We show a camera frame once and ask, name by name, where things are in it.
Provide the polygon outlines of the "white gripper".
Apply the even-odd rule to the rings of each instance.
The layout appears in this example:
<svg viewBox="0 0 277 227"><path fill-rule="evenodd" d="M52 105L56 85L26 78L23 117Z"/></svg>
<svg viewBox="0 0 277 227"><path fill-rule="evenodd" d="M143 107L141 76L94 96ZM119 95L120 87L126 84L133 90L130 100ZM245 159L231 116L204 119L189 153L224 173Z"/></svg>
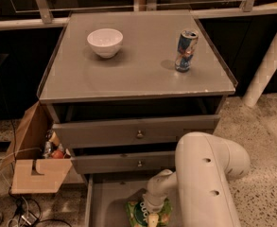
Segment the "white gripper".
<svg viewBox="0 0 277 227"><path fill-rule="evenodd" d="M147 217L147 227L157 227L159 215L156 213L163 209L166 198L167 195L155 196L148 191L143 195L145 207L150 213Z"/></svg>

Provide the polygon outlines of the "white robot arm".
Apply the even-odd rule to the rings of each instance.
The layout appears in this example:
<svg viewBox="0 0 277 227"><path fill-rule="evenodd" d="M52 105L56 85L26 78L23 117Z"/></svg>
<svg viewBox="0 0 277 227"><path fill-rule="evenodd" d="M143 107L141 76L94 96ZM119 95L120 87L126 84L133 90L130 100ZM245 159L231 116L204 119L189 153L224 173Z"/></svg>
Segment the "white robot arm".
<svg viewBox="0 0 277 227"><path fill-rule="evenodd" d="M277 13L196 23L235 91L222 101L217 130L183 136L175 169L151 189L178 193L185 227L277 227L277 95L264 93L276 67L263 62L277 40Z"/></svg>

